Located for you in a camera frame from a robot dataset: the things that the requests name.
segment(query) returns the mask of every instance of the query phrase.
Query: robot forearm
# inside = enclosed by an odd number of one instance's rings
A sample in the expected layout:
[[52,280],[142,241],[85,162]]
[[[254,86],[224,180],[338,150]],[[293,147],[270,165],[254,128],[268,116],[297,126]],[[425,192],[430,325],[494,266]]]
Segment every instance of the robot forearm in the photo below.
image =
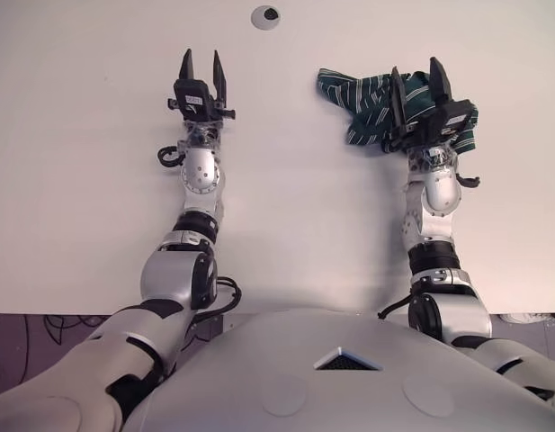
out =
[[46,372],[0,395],[0,432],[20,430],[117,431],[131,411],[173,370],[195,313],[217,294],[214,245],[222,217],[219,144],[225,77],[217,52],[218,98],[192,79],[191,51],[184,56],[170,108],[184,114],[187,139],[179,158],[184,207],[141,275],[141,304],[116,312],[85,342]]
[[457,155],[448,145],[408,151],[403,239],[409,256],[409,324],[451,344],[464,335],[490,337],[488,312],[461,269],[452,216],[461,200]]

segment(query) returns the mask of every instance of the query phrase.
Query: green striped cloth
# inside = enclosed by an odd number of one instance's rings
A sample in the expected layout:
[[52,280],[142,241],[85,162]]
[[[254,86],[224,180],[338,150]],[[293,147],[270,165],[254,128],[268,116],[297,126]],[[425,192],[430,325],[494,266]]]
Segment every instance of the green striped cloth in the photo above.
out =
[[[415,72],[413,75],[401,75],[405,84],[407,101],[405,117],[407,123],[415,122],[421,114],[428,113],[435,105],[429,94],[429,75]],[[377,75],[356,79],[329,69],[320,69],[318,87],[334,104],[345,108],[353,115],[353,121],[347,131],[349,144],[366,146],[380,144],[383,151],[389,152],[387,137],[392,128],[389,112],[390,75]],[[477,107],[465,129],[452,138],[451,147],[457,153],[475,148],[473,128],[477,125]]]

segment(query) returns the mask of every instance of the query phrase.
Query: black cable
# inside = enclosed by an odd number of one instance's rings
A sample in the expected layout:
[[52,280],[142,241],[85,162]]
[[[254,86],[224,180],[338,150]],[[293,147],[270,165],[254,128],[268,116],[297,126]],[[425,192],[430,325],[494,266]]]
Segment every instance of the black cable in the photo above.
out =
[[234,291],[233,299],[226,306],[223,306],[222,308],[198,313],[197,315],[195,315],[195,317],[193,317],[192,324],[199,324],[200,322],[209,320],[213,317],[218,317],[219,315],[225,312],[232,311],[237,307],[239,302],[241,302],[242,292],[239,286],[237,285],[237,282],[235,282],[230,277],[220,276],[217,278],[217,284],[233,288],[233,291]]
[[[57,324],[53,322],[54,318],[59,320],[60,323]],[[63,315],[43,315],[43,326],[47,330],[49,338],[57,345],[61,346],[63,345],[64,330],[72,329],[77,326],[86,326],[90,329],[95,329],[107,320],[107,317],[104,317],[103,315],[92,315],[90,317],[77,315],[76,318],[77,318],[76,322],[66,324],[66,317]],[[90,319],[93,319],[93,318],[98,319],[98,322],[92,323]],[[58,335],[55,336],[51,329],[58,330]]]
[[405,297],[402,300],[396,301],[395,303],[391,304],[390,306],[388,306],[387,308],[385,308],[384,310],[382,310],[381,312],[379,312],[377,314],[377,316],[379,317],[380,320],[384,320],[387,318],[387,315],[389,315],[390,313],[392,313],[393,311],[402,308],[403,306],[405,306],[406,304],[408,304],[409,302],[411,302],[411,297],[412,295],[409,294],[407,297]]
[[167,168],[177,167],[181,165],[185,159],[185,155],[180,155],[177,146],[167,146],[161,148],[157,152],[157,159],[159,163]]
[[[94,324],[92,324],[91,322],[89,322],[90,319],[95,318],[97,319],[97,322],[95,322]],[[103,315],[92,315],[90,317],[85,317],[83,318],[83,315],[77,315],[77,319],[79,320],[79,322],[81,324],[83,324],[84,326],[90,328],[90,329],[96,329],[98,328],[102,323],[104,323],[107,320],[107,317],[104,317]]]
[[481,179],[479,177],[461,177],[459,173],[455,175],[457,177],[457,181],[463,187],[469,187],[470,189],[474,189],[481,184]]
[[17,385],[25,381],[25,378],[27,377],[27,370],[29,368],[30,336],[29,336],[29,320],[27,319],[26,314],[23,314],[23,324],[25,326],[25,365],[23,366],[22,378],[21,380],[19,380]]

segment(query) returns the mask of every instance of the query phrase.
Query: sticker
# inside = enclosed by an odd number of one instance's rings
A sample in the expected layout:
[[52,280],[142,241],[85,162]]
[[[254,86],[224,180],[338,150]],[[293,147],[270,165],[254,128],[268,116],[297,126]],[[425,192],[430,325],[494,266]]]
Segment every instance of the sticker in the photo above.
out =
[[186,95],[185,96],[185,101],[188,104],[203,105],[203,99],[201,99],[200,97],[197,97],[197,96]]
[[457,117],[453,117],[452,119],[449,119],[449,121],[445,123],[445,126],[451,126],[452,124],[460,123],[463,120],[465,120],[466,118],[467,118],[467,114],[458,115]]

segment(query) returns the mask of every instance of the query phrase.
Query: white tabletop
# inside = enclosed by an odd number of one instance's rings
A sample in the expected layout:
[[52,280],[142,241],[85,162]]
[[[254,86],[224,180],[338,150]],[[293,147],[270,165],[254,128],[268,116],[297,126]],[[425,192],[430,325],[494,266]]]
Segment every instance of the white tabletop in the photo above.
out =
[[209,83],[219,50],[237,110],[217,259],[241,312],[377,310],[407,293],[406,161],[347,146],[349,116],[316,76],[427,70],[433,55],[479,108],[462,266],[491,312],[555,311],[555,0],[275,0],[272,31],[250,23],[258,5],[0,1],[0,312],[139,301],[181,206],[156,153],[180,137],[166,98],[189,47]]

